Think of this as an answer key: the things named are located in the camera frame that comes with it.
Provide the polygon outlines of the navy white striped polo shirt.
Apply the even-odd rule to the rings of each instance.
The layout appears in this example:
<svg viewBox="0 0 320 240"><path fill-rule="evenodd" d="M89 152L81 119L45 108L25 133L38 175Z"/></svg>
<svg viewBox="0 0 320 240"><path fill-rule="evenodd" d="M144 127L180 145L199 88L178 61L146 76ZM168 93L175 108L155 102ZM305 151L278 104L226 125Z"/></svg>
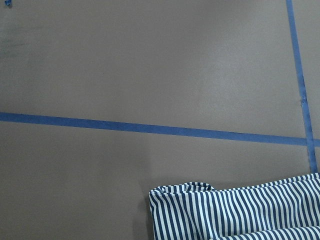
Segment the navy white striped polo shirt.
<svg viewBox="0 0 320 240"><path fill-rule="evenodd" d="M218 190L203 182L149 193L157 240L317 240L320 175Z"/></svg>

